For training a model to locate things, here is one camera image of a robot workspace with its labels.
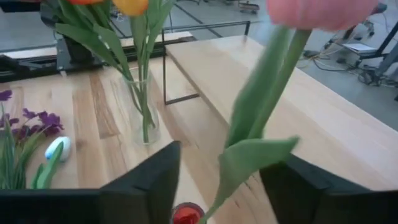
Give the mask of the purple flower bunch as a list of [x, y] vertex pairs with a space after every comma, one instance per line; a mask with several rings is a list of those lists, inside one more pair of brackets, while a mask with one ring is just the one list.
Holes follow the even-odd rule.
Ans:
[[5, 110], [12, 90], [0, 91], [0, 190], [27, 188], [27, 168], [41, 143], [63, 130], [61, 119], [54, 113], [35, 112], [24, 108], [21, 121]]

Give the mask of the white and blue tulip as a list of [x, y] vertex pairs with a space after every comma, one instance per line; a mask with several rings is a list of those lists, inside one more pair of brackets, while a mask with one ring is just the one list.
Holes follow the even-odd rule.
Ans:
[[61, 162], [65, 162], [71, 151], [71, 140], [67, 136], [56, 138], [46, 149], [46, 164], [40, 164], [30, 184], [31, 189], [49, 189]]

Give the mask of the orange tulip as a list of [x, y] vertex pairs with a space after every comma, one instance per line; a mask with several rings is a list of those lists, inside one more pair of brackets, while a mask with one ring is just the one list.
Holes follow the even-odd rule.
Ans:
[[57, 23], [55, 30], [80, 43], [123, 77], [129, 77], [129, 62], [121, 40], [110, 25], [112, 8], [119, 11], [113, 0], [57, 1], [61, 8], [57, 15], [63, 22]]

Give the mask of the wooden shelf with black legs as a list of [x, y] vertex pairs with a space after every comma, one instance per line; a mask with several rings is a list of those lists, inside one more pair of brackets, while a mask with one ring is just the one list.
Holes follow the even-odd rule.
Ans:
[[[170, 132], [188, 145], [185, 160], [201, 192], [216, 191], [217, 157], [233, 101], [263, 48], [244, 35], [195, 40], [170, 45], [168, 56], [152, 67], [168, 97], [197, 95], [167, 110]], [[298, 135], [297, 157], [369, 189], [398, 189], [398, 131], [299, 69], [265, 135]]]

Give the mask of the pink tulip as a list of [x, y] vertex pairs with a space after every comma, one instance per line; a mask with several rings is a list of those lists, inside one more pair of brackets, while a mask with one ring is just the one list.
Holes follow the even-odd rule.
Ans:
[[196, 224], [205, 224], [253, 173], [288, 158], [294, 136], [264, 139], [264, 128], [315, 29], [349, 29], [369, 17], [379, 0], [266, 0], [275, 30], [234, 101], [212, 206]]

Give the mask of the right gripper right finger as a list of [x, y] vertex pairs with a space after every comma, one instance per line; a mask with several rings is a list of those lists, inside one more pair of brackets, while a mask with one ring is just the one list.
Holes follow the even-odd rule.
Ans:
[[370, 190], [296, 156], [260, 176], [278, 224], [398, 224], [398, 190]]

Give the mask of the black aluminium rig frame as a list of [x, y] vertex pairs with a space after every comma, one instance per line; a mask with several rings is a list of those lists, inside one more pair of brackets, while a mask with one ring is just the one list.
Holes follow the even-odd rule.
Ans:
[[[166, 33], [164, 39], [159, 35], [150, 58], [159, 58], [165, 55], [164, 46], [179, 44], [197, 40], [188, 31]], [[136, 50], [132, 38], [121, 39], [124, 53], [128, 62], [137, 60]], [[35, 57], [28, 53], [37, 53]], [[87, 63], [72, 64], [68, 54], [65, 41], [58, 41], [57, 46], [42, 49], [22, 50], [17, 52], [6, 52], [0, 55], [0, 83], [25, 80], [28, 78], [44, 77], [60, 72], [81, 72], [100, 68], [106, 63], [93, 55], [93, 59]]]

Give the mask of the black metal floor stand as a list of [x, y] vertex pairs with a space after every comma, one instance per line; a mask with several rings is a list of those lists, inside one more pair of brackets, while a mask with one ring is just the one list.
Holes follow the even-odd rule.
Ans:
[[384, 77], [384, 73], [388, 70], [388, 68], [393, 64], [398, 62], [398, 39], [397, 44], [394, 48], [387, 54], [384, 53], [385, 48], [389, 45], [390, 41], [394, 39], [395, 35], [398, 33], [398, 21], [394, 25], [394, 27], [389, 30], [387, 25], [386, 16], [384, 16], [384, 22], [387, 31], [387, 37], [383, 40], [382, 44], [373, 50], [356, 50], [353, 48], [353, 45], [362, 45], [366, 46], [362, 43], [364, 39], [363, 36], [358, 36], [357, 34], [353, 34], [357, 25], [350, 27], [348, 30], [344, 32], [344, 34], [339, 38], [332, 37], [324, 46], [323, 49], [328, 49], [332, 44], [337, 44], [342, 47], [342, 49], [346, 49], [355, 53], [358, 56], [358, 60], [355, 64], [350, 68], [350, 70], [354, 68], [359, 68], [359, 65], [363, 60], [375, 59], [375, 58], [383, 58], [380, 66], [377, 68], [373, 67], [364, 67], [363, 72], [359, 75], [359, 80], [362, 81], [366, 85], [375, 85], [380, 86], [383, 80], [387, 80]]

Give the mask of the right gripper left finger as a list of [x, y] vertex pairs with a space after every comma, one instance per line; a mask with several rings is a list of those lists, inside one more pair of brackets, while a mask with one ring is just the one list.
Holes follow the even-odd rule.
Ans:
[[180, 154], [173, 141], [96, 189], [0, 190], [0, 224], [169, 224]]

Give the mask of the red wheeled floor dolly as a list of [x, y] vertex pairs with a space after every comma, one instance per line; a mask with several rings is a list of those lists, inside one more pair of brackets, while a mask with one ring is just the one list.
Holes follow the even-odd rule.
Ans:
[[258, 4], [250, 3], [249, 0], [238, 0], [238, 7], [242, 13], [257, 14], [260, 10]]

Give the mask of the red glass vase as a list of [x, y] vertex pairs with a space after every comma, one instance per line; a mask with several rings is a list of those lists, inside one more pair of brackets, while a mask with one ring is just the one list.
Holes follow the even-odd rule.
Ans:
[[180, 203], [172, 210], [170, 224], [196, 224], [204, 214], [203, 209], [196, 203]]

